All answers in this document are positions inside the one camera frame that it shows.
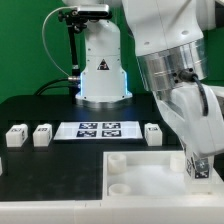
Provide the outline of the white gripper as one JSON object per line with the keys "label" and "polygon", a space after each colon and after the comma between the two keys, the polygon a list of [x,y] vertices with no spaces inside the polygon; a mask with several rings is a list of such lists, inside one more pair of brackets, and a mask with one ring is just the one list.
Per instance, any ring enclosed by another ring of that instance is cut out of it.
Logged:
{"label": "white gripper", "polygon": [[212,89],[204,85],[208,115],[196,84],[183,83],[159,97],[153,93],[163,120],[186,145],[186,151],[198,158],[224,152],[224,119]]}

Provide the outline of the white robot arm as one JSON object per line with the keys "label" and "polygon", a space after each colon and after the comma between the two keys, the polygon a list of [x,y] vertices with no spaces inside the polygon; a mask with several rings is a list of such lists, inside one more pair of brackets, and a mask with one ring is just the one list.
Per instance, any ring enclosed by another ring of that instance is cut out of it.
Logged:
{"label": "white robot arm", "polygon": [[102,17],[121,6],[135,41],[146,88],[153,92],[164,121],[191,154],[205,158],[224,152],[224,119],[205,75],[203,33],[197,0],[63,0],[77,16],[91,16],[85,41],[87,65],[76,99],[116,103],[125,92],[118,61],[118,28]]}

